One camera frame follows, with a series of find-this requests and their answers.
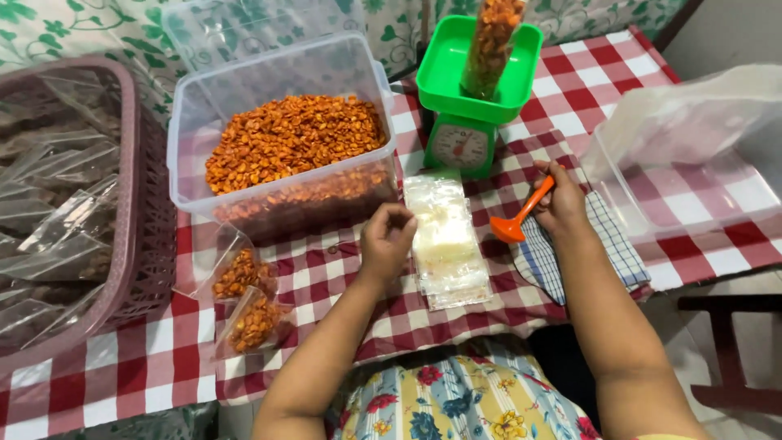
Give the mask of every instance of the orange ladle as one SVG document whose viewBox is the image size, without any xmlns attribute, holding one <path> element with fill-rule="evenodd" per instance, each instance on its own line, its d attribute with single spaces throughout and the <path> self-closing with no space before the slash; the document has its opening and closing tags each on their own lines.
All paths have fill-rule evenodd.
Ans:
<svg viewBox="0 0 782 440">
<path fill-rule="evenodd" d="M 522 232 L 522 222 L 524 222 L 524 219 L 527 217 L 527 215 L 532 212 L 535 205 L 540 202 L 540 199 L 542 199 L 543 196 L 545 196 L 546 193 L 548 193 L 549 190 L 553 187 L 554 178 L 548 175 L 543 180 L 543 185 L 535 190 L 533 195 L 527 200 L 527 203 L 524 204 L 524 207 L 522 207 L 522 210 L 519 211 L 514 218 L 509 220 L 499 217 L 490 218 L 489 226 L 491 226 L 491 232 L 497 236 L 498 239 L 508 244 L 521 243 L 522 241 L 526 240 L 527 237 L 525 237 L 524 233 Z"/>
</svg>

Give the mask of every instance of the blue checkered cloth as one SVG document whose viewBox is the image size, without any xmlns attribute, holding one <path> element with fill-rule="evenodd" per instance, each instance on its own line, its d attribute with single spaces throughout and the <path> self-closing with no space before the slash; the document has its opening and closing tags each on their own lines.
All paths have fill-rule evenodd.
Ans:
<svg viewBox="0 0 782 440">
<path fill-rule="evenodd" d="M 586 215 L 627 291 L 648 284 L 651 278 L 646 266 L 597 191 L 586 196 Z M 554 302 L 565 305 L 565 289 L 551 237 L 532 215 L 522 223 L 522 231 L 526 241 L 511 245 L 516 269 L 525 280 L 545 290 Z"/>
</svg>

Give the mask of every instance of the pink plastic basket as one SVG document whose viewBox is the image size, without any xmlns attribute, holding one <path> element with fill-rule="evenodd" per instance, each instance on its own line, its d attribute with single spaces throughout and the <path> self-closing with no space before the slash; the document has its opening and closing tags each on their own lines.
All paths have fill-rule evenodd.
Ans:
<svg viewBox="0 0 782 440">
<path fill-rule="evenodd" d="M 120 194 L 109 278 L 99 299 L 73 326 L 38 345 L 0 357 L 0 373 L 70 350 L 102 327 L 146 316 L 167 304 L 176 272 L 177 212 L 168 195 L 166 133 L 138 103 L 125 67 L 101 56 L 59 60 L 0 78 L 0 99 L 43 87 L 36 74 L 77 67 L 94 71 L 120 103 Z"/>
</svg>

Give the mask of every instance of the hand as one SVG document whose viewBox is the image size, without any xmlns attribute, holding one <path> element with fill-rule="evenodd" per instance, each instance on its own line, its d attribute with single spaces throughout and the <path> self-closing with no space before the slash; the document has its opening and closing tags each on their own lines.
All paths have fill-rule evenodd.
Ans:
<svg viewBox="0 0 782 440">
<path fill-rule="evenodd" d="M 387 286 L 402 272 L 418 221 L 400 204 L 383 204 L 361 231 L 359 275 Z"/>
<path fill-rule="evenodd" d="M 535 160 L 535 167 L 554 178 L 554 188 L 533 209 L 535 219 L 554 240 L 578 236 L 594 231 L 587 218 L 584 193 L 556 160 Z M 543 185 L 545 175 L 535 180 L 535 189 Z"/>
</svg>

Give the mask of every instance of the person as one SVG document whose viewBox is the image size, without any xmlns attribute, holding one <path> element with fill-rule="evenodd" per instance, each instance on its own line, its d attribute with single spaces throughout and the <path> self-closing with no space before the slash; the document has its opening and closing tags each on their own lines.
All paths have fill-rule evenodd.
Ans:
<svg viewBox="0 0 782 440">
<path fill-rule="evenodd" d="M 555 162 L 535 165 L 555 181 L 535 216 L 554 243 L 569 316 L 594 376 L 602 435 L 709 438 L 587 220 L 583 192 Z M 541 175 L 535 187 L 542 181 Z M 325 440 L 325 418 L 330 438 L 343 440 L 600 438 L 512 335 L 470 340 L 439 360 L 421 361 L 427 358 L 421 353 L 410 362 L 392 359 L 369 377 L 357 373 L 362 369 L 351 373 L 376 301 L 406 264 L 416 225 L 399 204 L 382 205 L 369 220 L 356 279 L 279 371 L 252 438 Z"/>
</svg>

